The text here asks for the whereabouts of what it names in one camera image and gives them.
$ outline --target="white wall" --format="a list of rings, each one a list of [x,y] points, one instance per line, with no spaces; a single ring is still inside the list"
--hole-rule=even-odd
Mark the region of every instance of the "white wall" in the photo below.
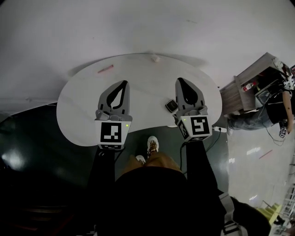
[[[6,0],[0,111],[55,101],[82,65],[147,50],[187,56],[223,87],[265,52],[295,64],[294,24],[289,0]]]

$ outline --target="gray floor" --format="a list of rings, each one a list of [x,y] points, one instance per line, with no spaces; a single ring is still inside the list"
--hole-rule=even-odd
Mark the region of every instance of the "gray floor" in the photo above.
[[[223,116],[217,125],[226,127]],[[179,151],[183,138],[178,128],[141,130],[128,134],[126,149],[115,165],[116,177],[125,167],[130,154],[146,155],[147,138],[150,135],[157,136],[161,151],[166,152],[177,163],[180,162]],[[213,136],[204,141],[205,148],[210,146],[218,135],[219,133],[214,131]],[[65,194],[71,190],[80,192],[85,189],[96,149],[97,147],[74,145],[62,135],[54,106],[22,112],[0,123],[0,157],[14,171],[14,184],[30,189],[45,189]],[[220,190],[227,191],[229,178],[226,133],[221,133],[219,140],[207,154]],[[183,172],[185,171],[186,158],[183,148]]]

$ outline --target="hand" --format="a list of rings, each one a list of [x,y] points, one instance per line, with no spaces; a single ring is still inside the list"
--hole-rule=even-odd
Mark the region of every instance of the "hand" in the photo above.
[[[288,127],[287,127],[287,133],[291,133],[291,131],[293,130],[293,123],[291,124],[288,124]]]

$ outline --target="oval tabletop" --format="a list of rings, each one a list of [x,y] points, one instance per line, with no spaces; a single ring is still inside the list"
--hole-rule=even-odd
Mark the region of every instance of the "oval tabletop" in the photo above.
[[[111,65],[113,68],[98,73]],[[154,62],[149,54],[130,54],[94,63],[70,79],[57,103],[59,128],[74,144],[97,145],[94,120],[100,95],[121,80],[130,84],[133,121],[129,132],[174,125],[174,118],[165,104],[175,99],[175,82],[179,77],[190,80],[203,92],[209,118],[214,124],[220,117],[222,101],[216,84],[208,75],[177,59],[161,56],[159,62]]]

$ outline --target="white sneaker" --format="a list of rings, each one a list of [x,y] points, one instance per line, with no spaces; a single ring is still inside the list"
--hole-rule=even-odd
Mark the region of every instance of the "white sneaker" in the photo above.
[[[143,164],[146,163],[146,160],[144,159],[144,157],[142,155],[138,155],[135,157],[139,162],[142,162]]]
[[[147,140],[147,156],[149,157],[151,152],[159,151],[159,141],[155,136],[150,136]]]
[[[234,130],[231,129],[231,128],[229,128],[229,127],[227,127],[227,134],[228,134],[228,136],[232,136],[233,133],[234,133]]]

